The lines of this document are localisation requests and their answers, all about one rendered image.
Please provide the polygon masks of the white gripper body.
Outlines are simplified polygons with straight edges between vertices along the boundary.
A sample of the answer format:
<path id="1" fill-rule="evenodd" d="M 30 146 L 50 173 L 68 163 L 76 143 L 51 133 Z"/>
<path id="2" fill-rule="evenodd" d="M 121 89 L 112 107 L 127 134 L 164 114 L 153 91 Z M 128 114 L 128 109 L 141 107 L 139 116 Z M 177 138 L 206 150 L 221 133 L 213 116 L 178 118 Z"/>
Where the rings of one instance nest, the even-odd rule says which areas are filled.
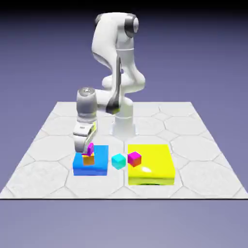
<path id="1" fill-rule="evenodd" d="M 77 153 L 86 153 L 88 145 L 96 135 L 96 129 L 74 129 L 73 139 L 75 151 Z"/>

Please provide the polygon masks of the small orange cube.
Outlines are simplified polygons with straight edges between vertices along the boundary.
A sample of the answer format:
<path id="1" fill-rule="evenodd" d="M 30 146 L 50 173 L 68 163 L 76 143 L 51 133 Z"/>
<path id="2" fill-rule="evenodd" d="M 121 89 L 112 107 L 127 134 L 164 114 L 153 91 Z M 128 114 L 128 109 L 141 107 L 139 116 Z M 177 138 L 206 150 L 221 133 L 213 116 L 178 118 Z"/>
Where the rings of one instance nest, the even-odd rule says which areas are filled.
<path id="1" fill-rule="evenodd" d="M 83 165 L 84 166 L 93 166 L 94 165 L 94 153 L 90 155 L 82 154 Z"/>

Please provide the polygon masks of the small cyan cube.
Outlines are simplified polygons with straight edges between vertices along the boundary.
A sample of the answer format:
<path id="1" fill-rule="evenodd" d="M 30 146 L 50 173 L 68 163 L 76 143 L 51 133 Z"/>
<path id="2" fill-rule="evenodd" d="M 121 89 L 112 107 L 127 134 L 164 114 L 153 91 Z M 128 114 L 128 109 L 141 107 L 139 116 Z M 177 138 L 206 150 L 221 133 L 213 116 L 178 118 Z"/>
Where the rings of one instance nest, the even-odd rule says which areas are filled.
<path id="1" fill-rule="evenodd" d="M 126 157 L 122 154 L 116 154 L 112 156 L 111 164 L 115 169 L 120 170 L 126 166 Z"/>

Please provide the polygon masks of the small magenta cube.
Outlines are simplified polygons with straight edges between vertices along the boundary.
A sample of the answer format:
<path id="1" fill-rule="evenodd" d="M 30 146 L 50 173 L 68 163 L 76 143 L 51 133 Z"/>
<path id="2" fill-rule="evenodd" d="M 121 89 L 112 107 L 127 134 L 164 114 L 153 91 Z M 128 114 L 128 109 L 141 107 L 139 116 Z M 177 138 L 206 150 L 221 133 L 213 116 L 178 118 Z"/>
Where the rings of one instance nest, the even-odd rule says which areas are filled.
<path id="1" fill-rule="evenodd" d="M 140 165 L 141 164 L 141 154 L 139 154 L 136 151 L 129 153 L 127 156 L 127 162 L 132 167 L 136 167 L 136 166 Z"/>

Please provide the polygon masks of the large blue box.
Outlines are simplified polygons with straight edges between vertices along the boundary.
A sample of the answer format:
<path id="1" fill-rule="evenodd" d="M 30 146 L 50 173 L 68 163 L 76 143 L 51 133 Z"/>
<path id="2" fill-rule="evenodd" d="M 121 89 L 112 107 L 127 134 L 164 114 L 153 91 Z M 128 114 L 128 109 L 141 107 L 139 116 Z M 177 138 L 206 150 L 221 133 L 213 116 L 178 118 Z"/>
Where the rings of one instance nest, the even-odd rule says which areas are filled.
<path id="1" fill-rule="evenodd" d="M 73 160 L 74 176 L 106 176 L 108 172 L 109 146 L 96 145 L 94 147 L 94 164 L 84 165 L 81 153 L 76 153 Z"/>

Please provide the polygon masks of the large yellow box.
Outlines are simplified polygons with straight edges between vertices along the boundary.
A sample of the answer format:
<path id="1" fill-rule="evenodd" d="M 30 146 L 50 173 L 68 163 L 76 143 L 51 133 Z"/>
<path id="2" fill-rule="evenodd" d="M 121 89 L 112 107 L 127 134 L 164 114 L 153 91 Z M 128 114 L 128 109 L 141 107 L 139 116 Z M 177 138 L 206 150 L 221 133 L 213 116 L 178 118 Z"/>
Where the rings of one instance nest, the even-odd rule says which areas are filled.
<path id="1" fill-rule="evenodd" d="M 141 164 L 128 164 L 129 185 L 174 184 L 175 167 L 167 144 L 129 144 L 128 154 L 134 151 L 141 154 Z"/>

